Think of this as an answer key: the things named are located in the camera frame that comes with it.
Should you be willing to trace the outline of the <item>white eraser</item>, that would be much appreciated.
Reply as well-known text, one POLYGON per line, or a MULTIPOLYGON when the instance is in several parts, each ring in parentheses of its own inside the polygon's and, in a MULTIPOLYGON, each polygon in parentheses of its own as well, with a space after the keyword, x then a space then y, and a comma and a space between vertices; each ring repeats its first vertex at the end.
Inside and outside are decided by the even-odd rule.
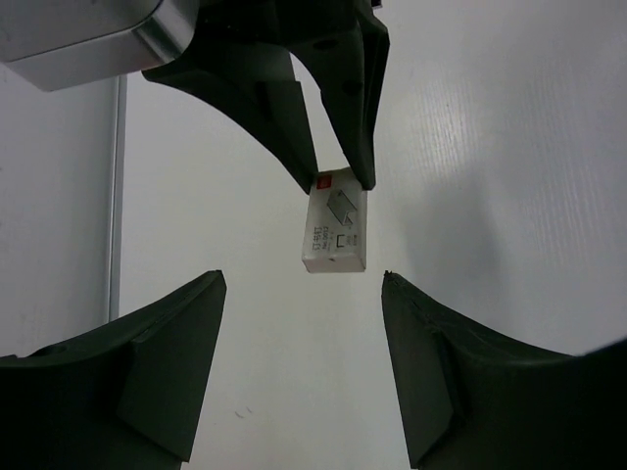
POLYGON ((309 273, 366 270, 367 192, 350 168, 325 171, 310 191, 302 262, 309 273))

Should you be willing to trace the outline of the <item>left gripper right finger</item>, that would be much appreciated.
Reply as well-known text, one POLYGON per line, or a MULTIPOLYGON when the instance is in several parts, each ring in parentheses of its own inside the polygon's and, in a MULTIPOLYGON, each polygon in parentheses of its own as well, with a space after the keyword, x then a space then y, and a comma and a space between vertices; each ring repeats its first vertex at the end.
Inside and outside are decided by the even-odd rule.
POLYGON ((386 272, 382 311, 414 468, 622 468, 626 344, 535 347, 386 272))

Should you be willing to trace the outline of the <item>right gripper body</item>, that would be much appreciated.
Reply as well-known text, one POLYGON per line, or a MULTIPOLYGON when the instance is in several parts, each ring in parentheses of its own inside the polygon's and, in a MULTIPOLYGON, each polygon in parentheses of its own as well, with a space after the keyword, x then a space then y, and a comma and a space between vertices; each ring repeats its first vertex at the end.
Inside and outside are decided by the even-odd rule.
POLYGON ((192 54, 212 41, 256 42, 283 47, 311 43, 328 49, 343 33, 355 32, 364 50, 382 47, 382 23, 373 15, 379 1, 202 1, 192 54))

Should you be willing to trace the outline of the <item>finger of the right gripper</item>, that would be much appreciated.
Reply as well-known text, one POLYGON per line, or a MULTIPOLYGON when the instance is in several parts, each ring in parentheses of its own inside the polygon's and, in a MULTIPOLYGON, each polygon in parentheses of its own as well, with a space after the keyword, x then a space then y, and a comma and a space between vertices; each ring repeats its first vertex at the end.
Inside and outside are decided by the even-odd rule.
POLYGON ((290 9, 288 49, 316 82, 340 147, 365 190, 376 184, 374 128, 390 40, 370 9, 290 9))
POLYGON ((263 43, 191 45, 150 82, 219 110, 273 154, 305 193, 318 166, 301 83, 287 50, 263 43))

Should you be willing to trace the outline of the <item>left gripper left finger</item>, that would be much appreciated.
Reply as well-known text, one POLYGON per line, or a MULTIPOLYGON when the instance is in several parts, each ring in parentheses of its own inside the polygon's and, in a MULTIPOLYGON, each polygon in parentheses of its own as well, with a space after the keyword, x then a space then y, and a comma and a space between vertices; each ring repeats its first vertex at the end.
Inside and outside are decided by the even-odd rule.
POLYGON ((225 297, 209 271, 87 333, 4 356, 2 461, 188 461, 225 297))

